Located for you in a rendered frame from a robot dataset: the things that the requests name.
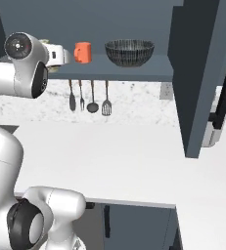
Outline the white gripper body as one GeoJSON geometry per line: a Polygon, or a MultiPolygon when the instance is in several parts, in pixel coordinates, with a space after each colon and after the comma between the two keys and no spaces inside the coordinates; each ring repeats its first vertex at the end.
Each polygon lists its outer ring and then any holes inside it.
{"type": "Polygon", "coordinates": [[[72,59],[72,54],[67,49],[64,49],[64,62],[65,62],[65,64],[70,64],[71,59],[72,59]]]}

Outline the blue-grey base cabinet door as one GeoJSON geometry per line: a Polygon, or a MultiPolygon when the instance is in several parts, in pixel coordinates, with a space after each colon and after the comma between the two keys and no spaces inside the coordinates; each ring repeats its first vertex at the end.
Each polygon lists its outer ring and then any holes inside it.
{"type": "Polygon", "coordinates": [[[111,237],[105,250],[169,250],[177,230],[172,208],[111,204],[111,237]]]}

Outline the orange mug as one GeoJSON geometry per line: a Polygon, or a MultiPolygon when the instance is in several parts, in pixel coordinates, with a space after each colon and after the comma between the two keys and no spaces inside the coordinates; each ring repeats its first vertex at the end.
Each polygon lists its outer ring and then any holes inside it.
{"type": "Polygon", "coordinates": [[[90,42],[77,42],[75,44],[73,55],[77,63],[92,62],[91,43],[90,42]]]}

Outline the dark hanging spoon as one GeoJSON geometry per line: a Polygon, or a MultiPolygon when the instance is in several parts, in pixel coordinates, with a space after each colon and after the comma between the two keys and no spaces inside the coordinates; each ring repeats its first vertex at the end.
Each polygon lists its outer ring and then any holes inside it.
{"type": "Polygon", "coordinates": [[[72,90],[71,80],[68,81],[68,84],[69,84],[69,89],[70,89],[69,108],[70,108],[71,111],[75,111],[75,109],[76,109],[76,101],[75,101],[75,96],[74,96],[73,90],[72,90]]]}

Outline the dark hanging fork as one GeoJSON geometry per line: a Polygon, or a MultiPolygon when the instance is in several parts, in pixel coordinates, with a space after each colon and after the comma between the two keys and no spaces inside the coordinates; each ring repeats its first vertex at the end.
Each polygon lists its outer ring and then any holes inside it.
{"type": "Polygon", "coordinates": [[[82,95],[82,81],[81,80],[78,80],[78,85],[79,85],[79,93],[80,93],[80,109],[81,111],[83,111],[85,107],[85,101],[82,95]]]}

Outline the dark hanging ladle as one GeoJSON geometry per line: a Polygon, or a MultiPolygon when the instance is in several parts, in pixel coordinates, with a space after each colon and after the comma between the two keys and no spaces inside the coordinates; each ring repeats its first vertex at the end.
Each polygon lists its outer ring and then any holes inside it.
{"type": "MultiPolygon", "coordinates": [[[[94,81],[91,81],[91,92],[94,92],[94,81]]],[[[95,102],[95,98],[92,98],[92,102],[87,105],[87,110],[90,113],[95,113],[99,110],[99,105],[95,102]]]]}

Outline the black ribbed bowl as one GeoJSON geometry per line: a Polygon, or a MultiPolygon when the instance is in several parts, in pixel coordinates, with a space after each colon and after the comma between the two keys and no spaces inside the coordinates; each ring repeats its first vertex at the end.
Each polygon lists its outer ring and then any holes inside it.
{"type": "Polygon", "coordinates": [[[139,67],[153,55],[155,44],[139,39],[118,39],[105,44],[109,60],[121,67],[139,67]]]}

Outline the dark hanging slotted spatula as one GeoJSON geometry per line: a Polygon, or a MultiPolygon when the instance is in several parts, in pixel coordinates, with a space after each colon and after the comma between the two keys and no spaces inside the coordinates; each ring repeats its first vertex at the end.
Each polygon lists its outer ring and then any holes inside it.
{"type": "Polygon", "coordinates": [[[110,116],[112,114],[112,103],[109,100],[109,81],[105,82],[106,86],[106,99],[102,103],[102,114],[110,116]]]}

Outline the blue-grey wall cabinet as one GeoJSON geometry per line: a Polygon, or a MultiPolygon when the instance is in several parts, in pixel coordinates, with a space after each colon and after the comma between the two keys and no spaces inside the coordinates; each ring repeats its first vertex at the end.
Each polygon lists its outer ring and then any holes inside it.
{"type": "Polygon", "coordinates": [[[16,31],[48,39],[69,52],[80,41],[92,46],[92,62],[71,62],[52,79],[170,81],[173,68],[167,55],[172,11],[184,0],[0,0],[6,37],[16,31]],[[107,57],[105,44],[115,39],[155,43],[142,66],[122,68],[107,57]]]}

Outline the grey wall outlet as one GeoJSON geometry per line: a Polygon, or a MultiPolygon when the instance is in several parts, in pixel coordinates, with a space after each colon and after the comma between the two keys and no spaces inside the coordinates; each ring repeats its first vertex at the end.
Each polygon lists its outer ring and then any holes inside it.
{"type": "Polygon", "coordinates": [[[160,84],[159,98],[161,100],[173,100],[173,87],[171,82],[162,82],[160,84]]]}

